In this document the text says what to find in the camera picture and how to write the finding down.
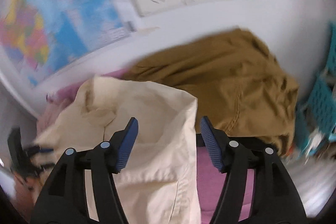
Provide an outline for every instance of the white wall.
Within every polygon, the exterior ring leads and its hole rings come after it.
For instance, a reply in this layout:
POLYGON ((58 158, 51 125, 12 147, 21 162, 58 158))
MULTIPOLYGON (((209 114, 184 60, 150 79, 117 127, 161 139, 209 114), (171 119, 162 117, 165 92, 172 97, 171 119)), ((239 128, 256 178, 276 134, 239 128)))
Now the white wall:
POLYGON ((34 90, 18 77, 0 52, 0 76, 7 88, 32 114, 43 111, 49 91, 86 79, 94 73, 119 69, 153 51, 191 42, 233 26, 249 28, 276 54, 281 66, 300 83, 306 95, 316 72, 324 65, 329 46, 329 21, 336 0, 230 0, 178 8, 143 19, 159 30, 92 53, 34 90))
POLYGON ((36 119, 28 114, 0 84, 0 159, 6 168, 11 165, 7 138, 12 128, 20 127, 22 146, 36 137, 36 119))

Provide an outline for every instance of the purple fabric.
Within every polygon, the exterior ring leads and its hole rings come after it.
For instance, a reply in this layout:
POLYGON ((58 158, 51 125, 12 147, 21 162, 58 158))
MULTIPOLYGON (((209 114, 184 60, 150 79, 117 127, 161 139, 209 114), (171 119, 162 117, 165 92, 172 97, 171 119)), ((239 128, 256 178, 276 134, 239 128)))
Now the purple fabric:
MULTIPOLYGON (((197 192, 201 206, 202 224, 209 224, 215 212, 219 196, 224 185, 226 174, 221 174, 212 165, 208 151, 205 147, 197 147, 197 192)), ((253 196, 254 170, 247 172, 247 181, 243 207, 239 221, 250 215, 253 196)))
MULTIPOLYGON (((114 77, 121 79, 121 77, 124 75, 124 73, 127 72, 128 69, 121 69, 113 72, 109 72, 103 76, 109 76, 109 77, 114 77)), ((54 95, 48 95, 47 96, 47 101, 50 103, 55 103, 58 104, 62 102, 65 99, 69 99, 71 102, 73 102, 76 98, 77 92, 80 88, 80 86, 84 83, 85 81, 81 81, 69 86, 66 86, 63 89, 60 89, 56 92, 54 95)))

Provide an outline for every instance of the blue gripper pad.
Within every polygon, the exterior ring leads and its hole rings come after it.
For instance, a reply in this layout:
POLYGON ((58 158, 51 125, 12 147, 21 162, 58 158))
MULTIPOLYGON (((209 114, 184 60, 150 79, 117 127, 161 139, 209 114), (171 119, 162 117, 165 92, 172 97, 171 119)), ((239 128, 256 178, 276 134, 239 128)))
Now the blue gripper pad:
POLYGON ((121 142, 121 145, 118 150, 118 160, 116 164, 116 169, 120 171, 126 167, 129 155, 131 154, 135 139, 137 138, 139 125, 138 120, 133 118, 130 120, 125 130, 127 131, 124 139, 121 142))
POLYGON ((201 119, 201 134, 205 147, 210 155, 212 165, 221 171, 224 167, 222 161, 222 151, 212 133, 211 126, 204 117, 201 119))

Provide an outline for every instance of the brown cloth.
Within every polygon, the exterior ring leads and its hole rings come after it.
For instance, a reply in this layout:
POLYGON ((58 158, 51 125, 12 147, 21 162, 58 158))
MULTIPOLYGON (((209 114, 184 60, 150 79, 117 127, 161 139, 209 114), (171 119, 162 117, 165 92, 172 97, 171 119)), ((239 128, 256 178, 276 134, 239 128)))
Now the brown cloth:
POLYGON ((249 31, 236 29, 155 53, 123 78, 154 81, 197 97, 197 133, 206 115, 229 136, 259 137, 280 154, 292 144, 298 84, 249 31))

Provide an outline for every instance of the teal plastic basket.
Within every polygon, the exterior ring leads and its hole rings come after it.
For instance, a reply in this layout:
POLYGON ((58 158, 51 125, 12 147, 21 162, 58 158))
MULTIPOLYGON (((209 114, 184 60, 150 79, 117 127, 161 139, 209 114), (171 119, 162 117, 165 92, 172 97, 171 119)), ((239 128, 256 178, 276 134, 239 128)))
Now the teal plastic basket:
POLYGON ((302 106, 298 104, 296 106, 296 117, 295 117, 295 135, 294 142, 296 147, 303 154, 309 145, 309 135, 308 125, 303 114, 302 106))
POLYGON ((333 133, 336 125, 336 103, 322 76, 317 78, 307 103, 319 130, 329 141, 336 141, 336 134, 333 133))
POLYGON ((336 76, 336 23, 331 24, 331 30, 331 43, 326 67, 332 75, 336 76))

